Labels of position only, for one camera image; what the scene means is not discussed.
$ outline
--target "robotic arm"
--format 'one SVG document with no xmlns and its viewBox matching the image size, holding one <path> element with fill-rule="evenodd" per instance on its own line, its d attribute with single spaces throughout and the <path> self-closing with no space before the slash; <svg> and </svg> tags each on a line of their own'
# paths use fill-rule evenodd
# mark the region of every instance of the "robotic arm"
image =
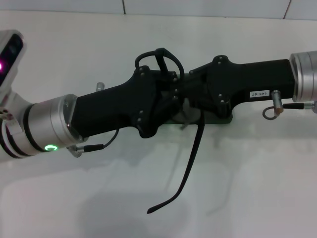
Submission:
<svg viewBox="0 0 317 238">
<path fill-rule="evenodd" d="M 248 64 L 216 56 L 211 63 L 185 74 L 179 60 L 161 48 L 137 57 L 133 75 L 124 84 L 105 90 L 100 84 L 97 92 L 82 97 L 68 94 L 31 104 L 11 90 L 25 48 L 21 33 L 0 31 L 0 159 L 25 158 L 63 147 L 79 157 L 107 146 L 77 147 L 89 136 L 112 130 L 117 131 L 116 136 L 120 128 L 132 126 L 142 138 L 149 138 L 183 111 L 185 100 L 200 110 L 200 119 L 194 122 L 198 125 L 194 146 L 178 192 L 148 213 L 173 201 L 184 187 L 203 134 L 204 112 L 225 120 L 240 103 L 273 100 L 276 118 L 286 108 L 315 111 L 314 102 L 298 102 L 317 101 L 317 52 Z M 148 56 L 156 57 L 160 70 L 139 66 Z M 175 62 L 179 75 L 167 70 L 164 58 Z M 287 98 L 296 103 L 283 105 L 281 100 Z"/>
</svg>

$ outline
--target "white table surface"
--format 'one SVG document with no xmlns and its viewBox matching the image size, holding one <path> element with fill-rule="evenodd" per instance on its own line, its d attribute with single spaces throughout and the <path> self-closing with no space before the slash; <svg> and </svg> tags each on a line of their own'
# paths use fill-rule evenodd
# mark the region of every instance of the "white table surface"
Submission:
<svg viewBox="0 0 317 238">
<path fill-rule="evenodd" d="M 312 21 L 0 11 L 8 28 L 28 43 L 13 89 L 31 102 L 121 84 L 136 56 L 159 47 L 186 72 L 219 54 L 244 63 L 317 50 Z M 80 158 L 61 149 L 0 164 L 0 237 L 316 237 L 317 115 L 267 121 L 270 105 L 242 104 L 231 124 L 206 126 L 182 194 L 150 215 L 178 189 L 195 126 L 165 125 L 151 139 L 126 128 Z"/>
</svg>

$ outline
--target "white sticker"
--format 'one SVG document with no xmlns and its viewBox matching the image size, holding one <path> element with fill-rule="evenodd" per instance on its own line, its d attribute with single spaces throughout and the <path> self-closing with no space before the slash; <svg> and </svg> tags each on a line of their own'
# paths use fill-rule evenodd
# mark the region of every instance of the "white sticker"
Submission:
<svg viewBox="0 0 317 238">
<path fill-rule="evenodd" d="M 250 98 L 268 97 L 269 90 L 250 92 Z"/>
</svg>

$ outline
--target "label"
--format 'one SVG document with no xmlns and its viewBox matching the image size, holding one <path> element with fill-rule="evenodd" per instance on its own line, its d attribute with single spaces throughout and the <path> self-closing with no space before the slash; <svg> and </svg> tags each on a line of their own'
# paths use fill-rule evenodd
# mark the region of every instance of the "label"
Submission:
<svg viewBox="0 0 317 238">
<path fill-rule="evenodd" d="M 269 90 L 250 92 L 250 98 L 268 97 Z"/>
</svg>

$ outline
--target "green led light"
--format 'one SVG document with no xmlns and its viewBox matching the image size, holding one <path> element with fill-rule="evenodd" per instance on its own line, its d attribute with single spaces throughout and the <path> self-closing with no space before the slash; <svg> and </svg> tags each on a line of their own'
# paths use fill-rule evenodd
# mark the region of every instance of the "green led light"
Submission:
<svg viewBox="0 0 317 238">
<path fill-rule="evenodd" d="M 55 146 L 55 145 L 47 145 L 47 146 L 44 147 L 44 149 L 47 150 L 47 151 L 52 151 L 52 150 L 57 150 L 58 147 Z"/>
</svg>

